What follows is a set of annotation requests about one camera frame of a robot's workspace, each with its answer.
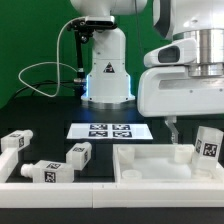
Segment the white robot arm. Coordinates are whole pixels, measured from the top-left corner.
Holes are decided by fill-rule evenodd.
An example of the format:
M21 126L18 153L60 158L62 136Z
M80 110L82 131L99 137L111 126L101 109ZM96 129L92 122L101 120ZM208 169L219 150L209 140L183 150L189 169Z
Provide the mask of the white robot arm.
M92 71L82 101L116 108L130 101L125 36L116 15L143 10L147 0L70 0L93 33ZM224 113L224 0L152 0L153 26L172 42L144 57L137 108L144 117L164 117L168 127L184 115Z

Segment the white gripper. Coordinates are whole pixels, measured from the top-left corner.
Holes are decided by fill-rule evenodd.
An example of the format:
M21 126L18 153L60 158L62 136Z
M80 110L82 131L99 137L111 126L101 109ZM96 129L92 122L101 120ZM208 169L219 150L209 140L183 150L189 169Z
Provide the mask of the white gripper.
M139 81L137 107L144 117L166 117L177 144L175 116L224 113L224 77L190 77L185 66L148 69Z

